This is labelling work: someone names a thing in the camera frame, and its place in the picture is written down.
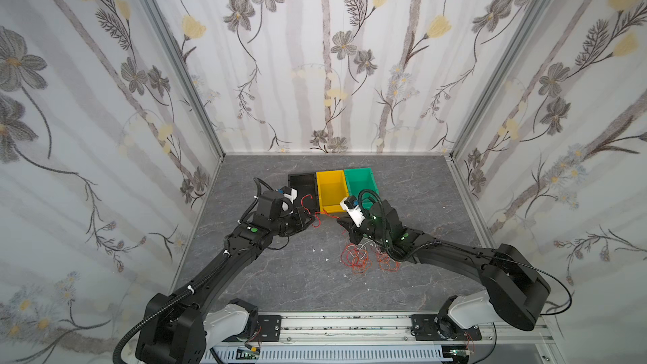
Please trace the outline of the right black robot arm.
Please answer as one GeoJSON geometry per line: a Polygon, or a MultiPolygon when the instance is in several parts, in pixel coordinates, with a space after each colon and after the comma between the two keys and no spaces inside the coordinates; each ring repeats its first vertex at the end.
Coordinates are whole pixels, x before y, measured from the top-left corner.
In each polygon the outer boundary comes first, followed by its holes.
{"type": "Polygon", "coordinates": [[[547,307],[553,275],[532,266],[510,244],[496,249],[467,246],[406,227],[397,211],[372,190],[345,197],[340,207],[346,215],[338,223],[352,244],[368,239],[392,262],[437,266],[483,287],[479,293],[454,295],[443,303],[431,325],[442,340],[498,321],[532,331],[541,317],[557,316],[572,307],[571,293],[564,305],[547,307]]]}

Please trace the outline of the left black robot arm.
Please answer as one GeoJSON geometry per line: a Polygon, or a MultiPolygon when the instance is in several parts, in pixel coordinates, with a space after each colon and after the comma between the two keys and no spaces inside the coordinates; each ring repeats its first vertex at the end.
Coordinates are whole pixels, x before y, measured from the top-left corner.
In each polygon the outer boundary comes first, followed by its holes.
{"type": "Polygon", "coordinates": [[[254,179],[256,195],[225,237],[222,250],[198,275],[170,295],[156,294],[143,319],[117,342],[112,362],[137,338],[135,357],[144,363],[198,363],[207,351],[204,322],[214,300],[251,265],[275,237],[289,238],[307,229],[314,219],[299,205],[298,191],[272,188],[254,179]]]}

